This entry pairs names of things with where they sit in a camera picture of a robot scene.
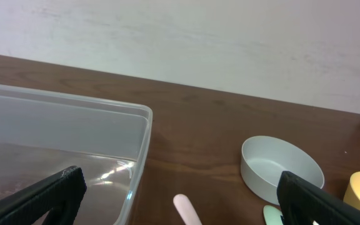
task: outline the white wall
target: white wall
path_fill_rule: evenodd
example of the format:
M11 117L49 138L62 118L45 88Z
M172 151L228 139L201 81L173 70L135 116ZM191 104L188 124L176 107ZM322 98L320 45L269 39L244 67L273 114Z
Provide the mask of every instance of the white wall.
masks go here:
M0 54L360 113L360 0L0 0Z

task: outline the clear plastic tray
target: clear plastic tray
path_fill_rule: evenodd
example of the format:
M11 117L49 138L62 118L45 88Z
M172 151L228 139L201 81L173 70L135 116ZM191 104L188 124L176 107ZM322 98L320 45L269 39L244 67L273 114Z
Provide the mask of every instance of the clear plastic tray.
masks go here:
M138 104L0 85L0 199L68 166L87 192L75 224L126 224L152 111Z

